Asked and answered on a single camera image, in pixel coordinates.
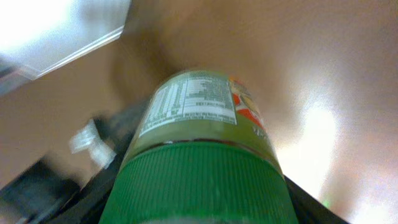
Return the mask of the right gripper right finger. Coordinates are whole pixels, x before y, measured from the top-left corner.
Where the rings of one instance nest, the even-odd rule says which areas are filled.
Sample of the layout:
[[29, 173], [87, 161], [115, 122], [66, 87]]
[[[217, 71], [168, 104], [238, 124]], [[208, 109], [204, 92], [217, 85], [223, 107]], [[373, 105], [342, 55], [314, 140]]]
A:
[[299, 223], [348, 224], [347, 221], [324, 207], [286, 175], [284, 177]]

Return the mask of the green lid jar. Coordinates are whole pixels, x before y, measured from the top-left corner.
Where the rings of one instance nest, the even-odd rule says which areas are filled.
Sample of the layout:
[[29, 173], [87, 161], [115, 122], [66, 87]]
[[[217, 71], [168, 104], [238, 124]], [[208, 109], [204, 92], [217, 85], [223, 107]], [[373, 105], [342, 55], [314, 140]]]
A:
[[219, 73], [176, 74], [153, 95], [101, 223], [297, 223], [248, 90]]

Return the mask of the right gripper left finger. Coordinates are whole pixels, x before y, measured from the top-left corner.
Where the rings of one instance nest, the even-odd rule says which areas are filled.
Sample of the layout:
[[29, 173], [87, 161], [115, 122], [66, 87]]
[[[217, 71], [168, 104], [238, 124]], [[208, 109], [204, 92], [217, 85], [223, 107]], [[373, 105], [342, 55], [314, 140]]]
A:
[[126, 151], [149, 105], [140, 101], [116, 114], [95, 116], [72, 137], [72, 151], [86, 149], [99, 172], [49, 220], [49, 223], [98, 223]]

